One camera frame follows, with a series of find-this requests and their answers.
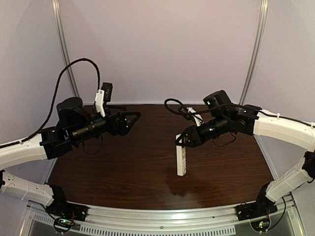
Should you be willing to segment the white remote control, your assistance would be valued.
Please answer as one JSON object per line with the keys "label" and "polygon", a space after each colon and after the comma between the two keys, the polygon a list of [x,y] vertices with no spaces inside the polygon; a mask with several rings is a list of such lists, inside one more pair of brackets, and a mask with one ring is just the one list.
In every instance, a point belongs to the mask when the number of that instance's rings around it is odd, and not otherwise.
{"label": "white remote control", "polygon": [[184,176],[187,171],[186,165],[186,148],[180,145],[176,145],[176,164],[177,164],[177,175]]}

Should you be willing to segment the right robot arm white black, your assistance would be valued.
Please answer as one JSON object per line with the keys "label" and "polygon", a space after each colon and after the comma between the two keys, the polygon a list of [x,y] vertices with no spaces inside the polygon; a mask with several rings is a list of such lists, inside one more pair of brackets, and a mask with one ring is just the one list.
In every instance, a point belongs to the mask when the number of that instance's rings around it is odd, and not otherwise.
{"label": "right robot arm white black", "polygon": [[212,119],[199,126],[186,128],[175,143],[182,147],[198,147],[225,133],[266,136],[305,149],[304,156],[285,174],[262,187],[256,203],[270,207],[277,200],[315,178],[315,125],[281,116],[253,105],[231,102],[224,90],[203,99]]}

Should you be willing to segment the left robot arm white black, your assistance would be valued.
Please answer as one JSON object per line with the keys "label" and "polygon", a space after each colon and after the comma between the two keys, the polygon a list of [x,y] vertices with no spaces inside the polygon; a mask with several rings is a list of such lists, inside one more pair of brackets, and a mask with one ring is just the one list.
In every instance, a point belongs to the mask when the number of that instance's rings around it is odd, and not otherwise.
{"label": "left robot arm white black", "polygon": [[7,168],[19,164],[59,158],[87,140],[102,134],[124,136],[140,119],[140,112],[128,112],[124,106],[102,105],[94,116],[85,111],[79,97],[71,97],[57,105],[59,121],[34,135],[6,143],[0,147],[0,193],[30,200],[46,207],[49,213],[67,216],[85,213],[83,205],[69,203],[57,185],[39,184],[16,177]]}

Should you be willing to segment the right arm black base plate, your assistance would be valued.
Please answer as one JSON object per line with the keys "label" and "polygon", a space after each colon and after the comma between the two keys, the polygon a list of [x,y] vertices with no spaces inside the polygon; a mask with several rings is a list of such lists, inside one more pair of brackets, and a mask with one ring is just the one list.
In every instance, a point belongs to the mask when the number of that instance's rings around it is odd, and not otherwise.
{"label": "right arm black base plate", "polygon": [[262,202],[252,202],[247,204],[240,204],[235,207],[239,221],[254,219],[266,216],[269,213],[278,211],[276,205],[267,205]]}

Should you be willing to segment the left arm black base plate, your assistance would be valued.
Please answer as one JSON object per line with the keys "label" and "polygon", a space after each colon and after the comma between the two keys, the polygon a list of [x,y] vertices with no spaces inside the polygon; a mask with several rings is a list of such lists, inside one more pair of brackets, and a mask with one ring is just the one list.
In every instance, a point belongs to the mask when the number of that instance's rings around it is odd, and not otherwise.
{"label": "left arm black base plate", "polygon": [[69,202],[56,202],[53,201],[46,207],[48,213],[72,219],[75,221],[84,222],[87,216],[88,207],[85,205],[73,204]]}

